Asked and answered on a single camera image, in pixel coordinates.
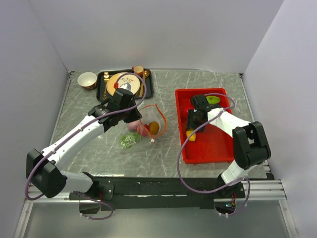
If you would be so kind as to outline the green apple slice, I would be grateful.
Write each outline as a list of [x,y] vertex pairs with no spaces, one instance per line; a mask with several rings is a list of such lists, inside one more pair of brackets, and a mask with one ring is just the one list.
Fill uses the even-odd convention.
[[210,105],[216,105],[221,101],[221,99],[217,96],[206,96],[206,99]]

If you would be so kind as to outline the pink red peach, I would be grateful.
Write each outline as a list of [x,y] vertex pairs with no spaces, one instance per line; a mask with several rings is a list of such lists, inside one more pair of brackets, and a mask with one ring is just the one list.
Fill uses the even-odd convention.
[[140,122],[139,120],[130,122],[130,123],[128,124],[128,129],[129,129],[130,131],[136,131],[139,125],[141,125],[141,122]]

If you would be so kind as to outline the clear zip bag orange zipper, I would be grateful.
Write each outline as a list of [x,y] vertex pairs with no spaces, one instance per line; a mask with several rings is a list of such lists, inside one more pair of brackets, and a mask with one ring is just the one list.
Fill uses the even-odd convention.
[[[149,133],[148,136],[146,136],[146,137],[141,136],[140,141],[138,141],[136,144],[131,146],[131,147],[135,147],[138,149],[141,149],[141,148],[143,149],[143,148],[147,147],[148,145],[155,143],[155,141],[158,140],[158,138],[161,137],[165,133],[166,128],[167,128],[167,120],[157,104],[144,106],[144,107],[139,109],[139,112],[142,115],[142,118],[139,120],[142,125],[145,125],[145,124],[149,125],[149,123],[152,121],[156,121],[160,125],[160,130],[159,130],[157,135],[150,134],[150,132],[148,130],[148,133]],[[137,130],[130,131],[128,129],[128,124],[127,124],[127,126],[125,127],[125,131],[122,133],[122,135],[130,133],[130,132],[137,132]]]

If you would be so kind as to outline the green grape bunch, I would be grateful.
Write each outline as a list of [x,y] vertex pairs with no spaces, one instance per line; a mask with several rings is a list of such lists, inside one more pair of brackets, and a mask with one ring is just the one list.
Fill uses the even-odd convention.
[[120,142],[123,148],[129,148],[140,141],[141,136],[137,132],[130,132],[121,136]]

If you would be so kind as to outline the yellow brown mango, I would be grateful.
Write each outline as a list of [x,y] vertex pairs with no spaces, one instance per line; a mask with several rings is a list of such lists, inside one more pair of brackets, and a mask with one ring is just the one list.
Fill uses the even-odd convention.
[[150,134],[157,135],[159,130],[160,130],[159,123],[156,122],[156,121],[150,122],[149,125],[148,125],[148,130],[149,130]]

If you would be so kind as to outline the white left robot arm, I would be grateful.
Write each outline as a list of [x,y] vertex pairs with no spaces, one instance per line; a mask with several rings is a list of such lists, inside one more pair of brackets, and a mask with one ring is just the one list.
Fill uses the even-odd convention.
[[80,192],[85,198],[98,195],[98,183],[88,173],[71,173],[64,168],[90,141],[116,126],[121,120],[130,123],[141,118],[134,95],[118,88],[104,103],[94,106],[84,119],[62,139],[27,154],[27,184],[34,185],[47,198],[60,192]]

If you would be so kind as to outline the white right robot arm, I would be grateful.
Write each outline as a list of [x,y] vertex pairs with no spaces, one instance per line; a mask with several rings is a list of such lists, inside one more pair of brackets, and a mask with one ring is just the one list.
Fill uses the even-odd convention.
[[243,180],[249,171],[271,157],[270,146],[263,125],[240,119],[228,112],[232,106],[223,108],[210,104],[209,94],[192,97],[193,109],[188,111],[186,127],[193,129],[186,139],[196,132],[205,131],[208,124],[217,127],[233,139],[233,162],[220,174],[222,182],[217,187],[221,197],[229,197],[234,192],[234,185]]

